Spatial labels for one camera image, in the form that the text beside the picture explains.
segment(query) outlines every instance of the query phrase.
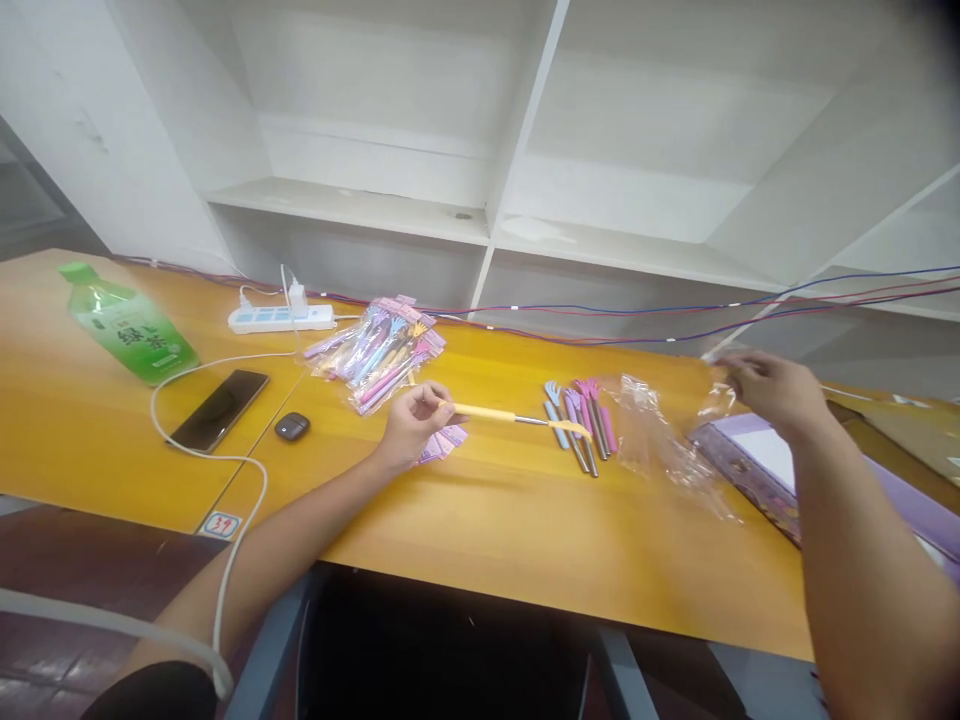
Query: number sticker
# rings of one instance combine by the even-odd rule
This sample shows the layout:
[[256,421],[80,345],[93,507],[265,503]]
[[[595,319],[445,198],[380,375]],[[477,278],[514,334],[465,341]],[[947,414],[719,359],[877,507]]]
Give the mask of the number sticker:
[[227,515],[226,513],[213,513],[203,524],[200,534],[211,535],[213,537],[223,538],[226,540],[237,531],[237,528],[239,528],[242,523],[243,518],[238,518],[235,515]]

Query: plastic bottle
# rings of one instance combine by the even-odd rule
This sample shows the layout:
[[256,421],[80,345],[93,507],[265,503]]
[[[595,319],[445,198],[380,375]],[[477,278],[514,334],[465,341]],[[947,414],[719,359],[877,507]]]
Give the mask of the plastic bottle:
[[67,309],[76,321],[148,385],[200,364],[196,351],[149,298],[102,280],[86,263],[58,270],[73,285]]

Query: smartphone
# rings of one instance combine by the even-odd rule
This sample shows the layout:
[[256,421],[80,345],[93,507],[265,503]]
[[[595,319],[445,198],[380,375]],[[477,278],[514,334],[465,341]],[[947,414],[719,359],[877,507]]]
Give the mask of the smartphone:
[[212,452],[269,380],[263,373],[234,370],[170,437],[191,450]]

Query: desk leg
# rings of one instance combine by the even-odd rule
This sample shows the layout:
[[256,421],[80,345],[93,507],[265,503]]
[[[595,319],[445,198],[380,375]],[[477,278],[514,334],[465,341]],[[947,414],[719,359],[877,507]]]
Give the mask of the desk leg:
[[270,720],[283,670],[296,650],[307,606],[315,600],[332,569],[314,565],[267,612],[250,658],[237,681],[225,720]]

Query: wooden desk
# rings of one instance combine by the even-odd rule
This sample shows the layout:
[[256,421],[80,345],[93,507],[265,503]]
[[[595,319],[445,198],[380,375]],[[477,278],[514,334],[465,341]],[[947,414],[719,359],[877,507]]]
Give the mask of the wooden desk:
[[[541,415],[547,380],[627,371],[663,395],[674,419],[709,385],[699,361],[610,348],[548,345],[444,326],[447,352],[426,377],[456,399]],[[253,453],[270,471],[258,520],[369,453],[385,422],[360,418],[344,388],[305,376],[283,411],[308,435],[265,434]],[[800,554],[736,490],[742,525],[719,520],[662,477],[615,461],[580,472],[552,432],[481,420],[443,462],[399,479],[324,555],[342,563],[577,613],[809,660]],[[260,473],[244,467],[216,509],[246,518]]]
[[[150,422],[144,385],[74,322],[71,286],[57,267],[90,263],[163,308],[201,361],[284,352],[289,335],[234,335],[227,315],[237,291],[199,278],[61,250],[0,263],[0,493],[181,532],[194,532],[236,472],[236,463],[197,460],[166,447]],[[246,455],[300,379],[291,358],[200,370],[160,395],[168,430],[182,422],[235,368],[270,383],[217,452]]]

